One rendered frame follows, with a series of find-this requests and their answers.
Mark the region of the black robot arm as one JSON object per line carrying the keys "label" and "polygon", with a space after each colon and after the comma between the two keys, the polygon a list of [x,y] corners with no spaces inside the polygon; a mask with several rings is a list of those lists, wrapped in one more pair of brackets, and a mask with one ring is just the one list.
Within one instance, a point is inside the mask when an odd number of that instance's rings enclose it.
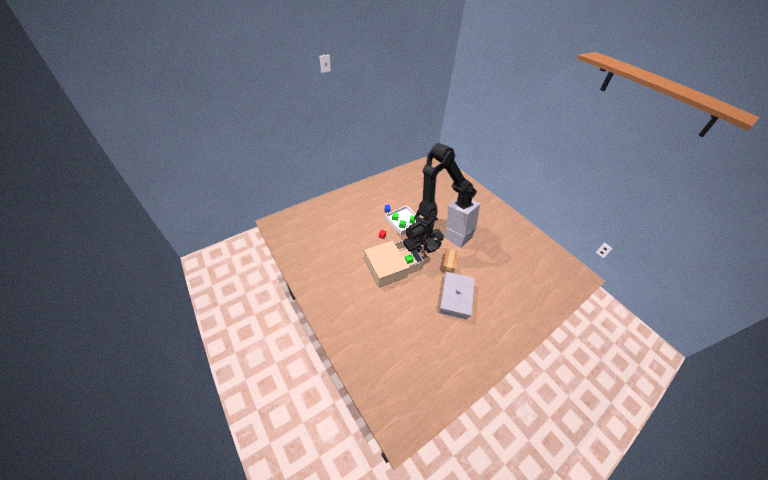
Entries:
{"label": "black robot arm", "polygon": [[[433,158],[439,161],[440,164],[432,167]],[[464,178],[459,167],[454,161],[454,158],[455,153],[453,148],[441,143],[435,144],[433,149],[431,149],[428,153],[426,165],[423,168],[423,198],[419,204],[419,209],[414,216],[414,220],[416,220],[416,222],[409,225],[409,227],[405,230],[405,233],[410,240],[415,240],[424,233],[428,234],[433,231],[434,223],[436,220],[438,220],[436,217],[438,210],[437,204],[435,202],[435,177],[444,168],[447,170],[450,177],[454,181],[451,187],[453,187],[454,191],[460,193],[457,197],[457,204],[456,202],[455,204],[462,209],[466,209],[474,205],[472,203],[472,198],[474,198],[474,194],[476,195],[477,190],[473,188],[473,184],[470,181]],[[420,215],[424,218],[419,217]],[[441,240],[434,239],[434,235],[431,235],[429,238],[423,238],[421,244],[424,245],[427,253],[431,253],[437,249],[440,249],[442,242]]]}

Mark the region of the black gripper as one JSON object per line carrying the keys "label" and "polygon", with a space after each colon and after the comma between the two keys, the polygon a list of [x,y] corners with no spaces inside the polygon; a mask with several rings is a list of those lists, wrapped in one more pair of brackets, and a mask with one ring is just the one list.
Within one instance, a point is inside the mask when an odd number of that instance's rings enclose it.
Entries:
{"label": "black gripper", "polygon": [[407,250],[409,252],[414,251],[414,250],[417,249],[417,251],[419,253],[420,249],[422,248],[421,241],[425,237],[428,237],[428,238],[431,237],[431,235],[434,235],[434,238],[436,237],[437,240],[443,241],[443,239],[444,239],[444,235],[442,234],[442,232],[439,229],[435,229],[431,233],[428,233],[428,234],[424,233],[423,235],[421,235],[420,237],[416,238],[413,241],[410,240],[409,238],[404,239],[403,244],[405,245],[405,247],[407,248]]}

